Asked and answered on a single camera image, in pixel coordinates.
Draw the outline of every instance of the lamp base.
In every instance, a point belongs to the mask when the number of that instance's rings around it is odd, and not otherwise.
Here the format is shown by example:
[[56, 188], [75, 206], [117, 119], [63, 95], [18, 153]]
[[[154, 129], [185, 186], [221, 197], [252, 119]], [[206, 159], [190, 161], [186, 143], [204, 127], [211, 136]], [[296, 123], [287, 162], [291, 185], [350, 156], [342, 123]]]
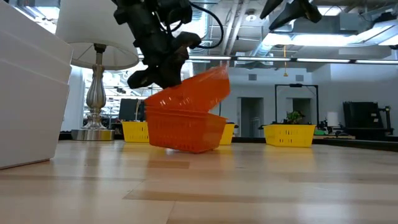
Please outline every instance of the lamp base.
[[76, 129], [72, 130], [72, 139], [75, 141], [113, 141], [114, 130]]

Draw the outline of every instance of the doorway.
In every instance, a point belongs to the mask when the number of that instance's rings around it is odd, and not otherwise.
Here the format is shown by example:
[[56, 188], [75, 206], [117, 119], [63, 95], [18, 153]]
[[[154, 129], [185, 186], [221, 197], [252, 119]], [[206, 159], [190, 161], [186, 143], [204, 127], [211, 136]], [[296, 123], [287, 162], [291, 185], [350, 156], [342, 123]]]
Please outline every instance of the doorway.
[[240, 117], [240, 136], [244, 138], [263, 138], [258, 128], [264, 120], [264, 99], [242, 97]]
[[299, 111], [304, 115], [300, 124], [312, 122], [311, 100], [309, 98], [292, 98], [293, 111]]

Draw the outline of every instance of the table lamp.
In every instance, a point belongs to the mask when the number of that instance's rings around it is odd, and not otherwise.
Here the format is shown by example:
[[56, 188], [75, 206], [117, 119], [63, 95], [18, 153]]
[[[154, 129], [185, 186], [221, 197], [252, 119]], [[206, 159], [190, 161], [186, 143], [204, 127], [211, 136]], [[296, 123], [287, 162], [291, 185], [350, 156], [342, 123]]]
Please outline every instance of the table lamp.
[[110, 0], [61, 1], [56, 35], [73, 47], [72, 65], [93, 69], [87, 93], [88, 123], [72, 130], [78, 141], [110, 141], [114, 131], [101, 124], [106, 104], [103, 85], [105, 70], [122, 70], [138, 64], [134, 36], [127, 24], [118, 25], [113, 17], [116, 6]]

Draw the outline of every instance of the white lampshade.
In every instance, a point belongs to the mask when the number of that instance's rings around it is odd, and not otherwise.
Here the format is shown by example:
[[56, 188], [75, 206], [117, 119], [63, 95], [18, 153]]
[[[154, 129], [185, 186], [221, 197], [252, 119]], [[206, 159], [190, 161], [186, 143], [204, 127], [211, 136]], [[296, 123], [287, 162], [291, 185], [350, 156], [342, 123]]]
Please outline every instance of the white lampshade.
[[107, 45], [103, 54], [106, 70], [122, 70], [138, 64], [134, 36], [127, 24], [118, 25], [111, 0], [63, 0], [56, 35], [73, 47], [72, 65], [91, 68], [94, 44]]

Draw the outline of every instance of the silver lamp stand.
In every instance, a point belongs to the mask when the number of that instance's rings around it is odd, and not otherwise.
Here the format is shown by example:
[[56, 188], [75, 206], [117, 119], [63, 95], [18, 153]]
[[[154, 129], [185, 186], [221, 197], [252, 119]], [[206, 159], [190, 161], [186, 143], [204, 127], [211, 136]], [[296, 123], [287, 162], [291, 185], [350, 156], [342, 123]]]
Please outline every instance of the silver lamp stand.
[[81, 129], [72, 130], [72, 139], [76, 141], [112, 141], [114, 130], [106, 129], [101, 124], [101, 108], [106, 104], [106, 95], [102, 81], [104, 66], [102, 56], [106, 45], [94, 44], [96, 50], [96, 63], [93, 65], [93, 81], [87, 93], [87, 106], [90, 114], [87, 116], [87, 124]]

